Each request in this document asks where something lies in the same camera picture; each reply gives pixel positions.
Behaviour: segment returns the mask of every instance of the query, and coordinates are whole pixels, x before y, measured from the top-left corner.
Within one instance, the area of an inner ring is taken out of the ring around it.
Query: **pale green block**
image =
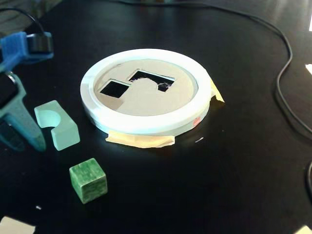
[[[63,150],[80,142],[77,125],[57,101],[53,100],[37,106],[35,114],[41,128],[55,127],[51,130],[51,134],[57,150]]]

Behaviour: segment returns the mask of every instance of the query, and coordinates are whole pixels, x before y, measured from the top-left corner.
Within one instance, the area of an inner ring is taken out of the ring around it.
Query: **green wooden block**
[[[69,174],[83,204],[108,192],[106,175],[94,158],[71,167]]]

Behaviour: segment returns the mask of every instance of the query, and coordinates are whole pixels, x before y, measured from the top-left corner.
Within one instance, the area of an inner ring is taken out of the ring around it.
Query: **black cable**
[[[275,25],[267,22],[265,19],[262,19],[258,16],[254,16],[254,15],[250,15],[248,13],[245,12],[241,12],[241,11],[236,11],[236,10],[232,10],[229,8],[225,8],[225,7],[220,7],[220,6],[214,6],[214,5],[210,5],[208,3],[205,2],[191,2],[191,1],[176,1],[176,2],[139,2],[139,1],[128,1],[128,0],[111,0],[112,2],[120,2],[123,4],[130,4],[130,5],[141,5],[141,6],[183,6],[183,7],[199,7],[199,8],[210,8],[210,9],[214,9],[214,10],[219,10],[219,11],[224,11],[224,12],[228,12],[231,14],[236,14],[239,16],[243,16],[246,18],[249,18],[257,23],[261,23],[263,25],[265,25],[267,28],[269,28],[271,31],[274,31],[275,33],[277,33],[280,38],[283,40],[283,42],[285,43],[285,46],[287,48],[288,51],[288,60],[285,63],[285,65],[282,67],[282,69],[280,70],[280,72],[278,73],[277,77],[276,77],[276,90],[277,93],[279,95],[279,97],[281,98],[286,110],[289,112],[289,114],[291,114],[291,116],[306,130],[308,131],[310,134],[312,134],[312,129],[304,122],[302,121],[297,115],[296,113],[291,109],[291,107],[289,106],[289,104],[287,103],[286,99],[284,98],[284,95],[282,94],[281,88],[280,88],[280,80],[282,75],[285,73],[286,69],[289,67],[292,59],[293,59],[293,51],[292,51],[292,47],[287,39],[287,37],[285,36],[285,34]]]
[[[310,199],[312,199],[312,182],[311,182],[312,161],[309,163],[306,172],[306,186]]]
[[[28,18],[31,19],[31,21],[33,23],[35,23],[38,28],[40,29],[40,32],[44,33],[44,29],[43,29],[43,26],[41,25],[41,23],[35,18],[33,17],[32,15],[30,15],[29,13],[27,13],[26,11],[24,10],[21,10],[21,9],[18,9],[18,8],[13,8],[13,7],[9,7],[9,8],[0,8],[0,12],[4,12],[4,11],[17,11],[25,16],[27,16]]]

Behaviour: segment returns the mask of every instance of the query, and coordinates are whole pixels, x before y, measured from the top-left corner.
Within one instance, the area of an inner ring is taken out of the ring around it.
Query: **white debris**
[[[198,139],[197,141],[195,141],[195,143],[197,143],[197,142],[201,141],[202,139],[203,139],[203,137],[201,137],[200,139]]]

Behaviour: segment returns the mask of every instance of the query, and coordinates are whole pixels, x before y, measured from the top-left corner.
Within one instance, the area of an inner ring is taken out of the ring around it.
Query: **black table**
[[[281,86],[312,125],[312,2],[210,0],[279,26],[294,61]],[[281,39],[239,16],[209,9],[138,7],[66,0],[41,19],[55,57],[20,66],[26,107],[57,100],[77,123],[81,142],[62,151],[43,129],[47,151],[0,147],[0,217],[59,233],[293,233],[312,227],[304,169],[312,142],[287,123],[273,98],[287,59]],[[28,32],[35,29],[31,26]],[[211,101],[206,118],[161,149],[105,142],[84,112],[80,82],[94,63],[137,48],[185,54],[202,64],[226,104]],[[107,195],[82,205],[68,169],[94,157],[108,177]]]

